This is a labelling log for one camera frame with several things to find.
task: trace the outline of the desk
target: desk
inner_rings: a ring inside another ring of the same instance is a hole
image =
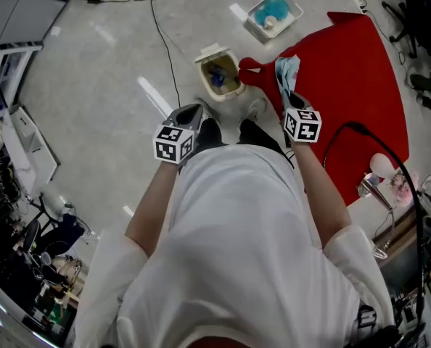
[[[334,132],[355,120],[381,138],[402,161],[409,158],[401,95],[372,20],[362,14],[328,13],[334,25],[306,36],[280,57],[301,59],[296,91],[320,111],[322,129],[312,149],[320,161]],[[239,79],[261,88],[277,114],[282,100],[275,61],[262,65],[252,58],[239,63]],[[259,68],[259,72],[250,69]],[[370,171],[369,162],[382,148],[370,138],[344,130],[327,156],[327,172],[347,205],[358,199],[356,187]]]

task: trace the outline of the gray floor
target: gray floor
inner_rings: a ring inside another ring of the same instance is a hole
[[[182,104],[190,103],[195,95],[208,99],[193,63],[200,49],[217,42],[229,46],[239,59],[249,56],[267,62],[309,33],[331,25],[328,11],[358,12],[354,0],[295,0],[304,15],[264,46],[229,8],[238,4],[247,11],[259,1],[155,2]],[[391,35],[401,29],[382,10],[381,0],[367,2],[383,32]],[[165,47],[152,20],[149,1],[95,6],[72,0],[56,26],[61,29],[59,34],[46,38],[20,97],[62,163],[49,191],[51,197],[62,196],[74,203],[97,234],[111,226],[122,230],[130,219],[124,206],[134,210],[157,167],[152,134],[163,120],[138,79],[145,78],[171,107],[177,106]],[[407,165],[424,178],[431,173],[431,113],[415,102],[415,92],[404,85],[405,70],[395,49],[382,40],[406,113],[410,145]],[[239,110],[258,95],[249,89],[240,99],[223,105],[226,141],[234,139]],[[272,109],[262,126],[282,140]],[[385,218],[385,211],[372,198],[352,204],[350,212],[369,236]],[[89,245],[80,241],[76,247],[86,262],[92,257],[95,238],[90,236],[93,241],[87,241]]]

